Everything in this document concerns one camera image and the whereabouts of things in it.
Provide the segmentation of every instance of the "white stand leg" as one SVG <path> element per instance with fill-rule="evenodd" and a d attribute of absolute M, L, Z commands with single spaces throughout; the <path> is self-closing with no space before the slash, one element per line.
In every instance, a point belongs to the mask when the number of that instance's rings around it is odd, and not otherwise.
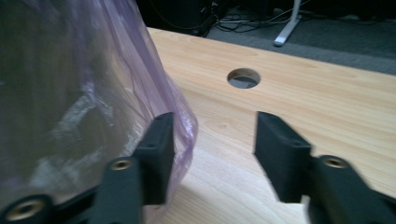
<path fill-rule="evenodd" d="M 294 7 L 291 13 L 291 18 L 288 24 L 283 28 L 282 32 L 280 32 L 279 36 L 274 41 L 274 45 L 277 47 L 282 47 L 285 44 L 286 40 L 289 38 L 289 35 L 296 27 L 297 23 L 299 22 L 298 11 L 300 10 L 301 0 L 294 0 Z"/>

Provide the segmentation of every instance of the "purple plastic bag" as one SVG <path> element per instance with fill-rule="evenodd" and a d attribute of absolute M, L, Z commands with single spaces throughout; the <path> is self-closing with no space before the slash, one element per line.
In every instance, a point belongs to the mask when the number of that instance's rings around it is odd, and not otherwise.
<path fill-rule="evenodd" d="M 39 193 L 62 203 L 96 186 L 166 112 L 175 112 L 173 196 L 197 121 L 135 1 L 0 0 L 0 56 L 0 209 Z M 146 206 L 147 223 L 163 210 Z"/>

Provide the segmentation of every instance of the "black plastic bracket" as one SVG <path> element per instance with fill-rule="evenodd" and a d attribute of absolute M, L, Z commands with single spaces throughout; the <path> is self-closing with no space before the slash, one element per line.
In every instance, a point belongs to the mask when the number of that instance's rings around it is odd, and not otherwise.
<path fill-rule="evenodd" d="M 310 152 L 311 145 L 285 121 L 258 113 L 254 154 L 281 202 L 309 196 L 312 223 L 396 223 L 394 199 L 370 189 L 347 161 Z"/>
<path fill-rule="evenodd" d="M 175 157 L 173 113 L 152 121 L 131 157 L 105 168 L 99 186 L 58 205 L 49 195 L 16 201 L 0 214 L 0 224 L 141 224 L 142 206 L 164 204 Z"/>

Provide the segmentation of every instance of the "wooden table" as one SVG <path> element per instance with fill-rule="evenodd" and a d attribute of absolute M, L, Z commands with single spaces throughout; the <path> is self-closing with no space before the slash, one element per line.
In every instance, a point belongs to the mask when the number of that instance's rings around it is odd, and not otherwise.
<path fill-rule="evenodd" d="M 307 223 L 283 204 L 253 157 L 256 111 L 276 114 L 314 154 L 350 161 L 372 188 L 396 197 L 396 77 L 150 29 L 163 66 L 199 120 L 192 167 L 161 221 Z M 227 82 L 260 73 L 255 88 Z"/>

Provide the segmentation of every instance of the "hole in table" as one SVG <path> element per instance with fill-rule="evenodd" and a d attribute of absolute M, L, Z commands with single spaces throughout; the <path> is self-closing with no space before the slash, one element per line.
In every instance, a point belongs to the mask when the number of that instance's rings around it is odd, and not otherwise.
<path fill-rule="evenodd" d="M 239 89 L 250 89 L 257 86 L 260 81 L 260 75 L 250 68 L 238 68 L 231 71 L 227 76 L 228 83 Z"/>

